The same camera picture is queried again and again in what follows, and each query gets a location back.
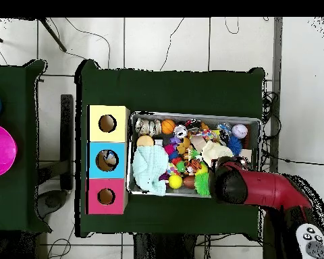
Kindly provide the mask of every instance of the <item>light blue plush toy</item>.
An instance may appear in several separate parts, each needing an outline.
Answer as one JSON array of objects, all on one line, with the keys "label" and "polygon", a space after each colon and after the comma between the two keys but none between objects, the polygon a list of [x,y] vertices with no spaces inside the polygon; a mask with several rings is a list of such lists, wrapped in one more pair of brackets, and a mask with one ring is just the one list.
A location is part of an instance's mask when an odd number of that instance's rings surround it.
[{"label": "light blue plush toy", "polygon": [[159,181],[168,167],[168,154],[162,146],[139,146],[134,153],[132,168],[137,185],[158,196],[165,195],[165,182]]}]

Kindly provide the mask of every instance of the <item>yellow ball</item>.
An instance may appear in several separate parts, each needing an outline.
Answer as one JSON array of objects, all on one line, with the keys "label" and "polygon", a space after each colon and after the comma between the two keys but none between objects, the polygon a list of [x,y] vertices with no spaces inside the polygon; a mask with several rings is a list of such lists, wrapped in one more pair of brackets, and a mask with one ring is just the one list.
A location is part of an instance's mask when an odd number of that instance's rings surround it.
[{"label": "yellow ball", "polygon": [[172,189],[178,189],[182,186],[182,178],[178,175],[170,176],[168,181],[169,181],[169,186]]},{"label": "yellow ball", "polygon": [[208,173],[208,167],[203,162],[200,162],[200,164],[202,165],[202,169],[199,169],[196,172],[196,174],[195,174],[196,176],[200,175],[200,174],[203,174],[203,173]]}]

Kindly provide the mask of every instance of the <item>orange ball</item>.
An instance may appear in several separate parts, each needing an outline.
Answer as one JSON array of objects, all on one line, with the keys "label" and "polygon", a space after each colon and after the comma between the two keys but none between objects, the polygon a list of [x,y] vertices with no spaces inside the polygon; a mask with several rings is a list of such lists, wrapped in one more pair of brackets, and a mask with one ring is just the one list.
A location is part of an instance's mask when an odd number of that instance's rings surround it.
[{"label": "orange ball", "polygon": [[173,133],[176,124],[171,119],[165,119],[162,121],[161,127],[162,127],[162,132],[164,134],[171,134]]}]

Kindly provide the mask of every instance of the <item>pink plate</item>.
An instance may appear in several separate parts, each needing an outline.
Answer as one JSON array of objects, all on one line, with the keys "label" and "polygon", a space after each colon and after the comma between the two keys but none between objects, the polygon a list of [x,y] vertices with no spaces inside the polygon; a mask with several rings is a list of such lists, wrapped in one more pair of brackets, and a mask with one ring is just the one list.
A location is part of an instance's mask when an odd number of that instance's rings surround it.
[{"label": "pink plate", "polygon": [[6,173],[14,163],[17,145],[12,136],[0,126],[0,175]]}]

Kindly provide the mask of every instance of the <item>table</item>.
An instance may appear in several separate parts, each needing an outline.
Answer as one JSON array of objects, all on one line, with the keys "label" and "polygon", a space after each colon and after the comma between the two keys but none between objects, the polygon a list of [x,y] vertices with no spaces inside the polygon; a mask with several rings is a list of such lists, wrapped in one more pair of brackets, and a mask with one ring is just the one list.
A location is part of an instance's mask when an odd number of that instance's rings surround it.
[{"label": "table", "polygon": [[22,67],[0,66],[0,126],[18,146],[14,164],[0,176],[0,230],[49,231],[35,212],[38,186],[35,83],[45,65],[42,60],[32,60]]},{"label": "table", "polygon": [[158,111],[261,118],[262,68],[249,72],[99,69],[84,60],[75,76],[76,235],[115,233],[243,233],[257,239],[258,208],[217,204],[205,198],[130,194],[123,215],[85,214],[86,106],[124,105]]}]

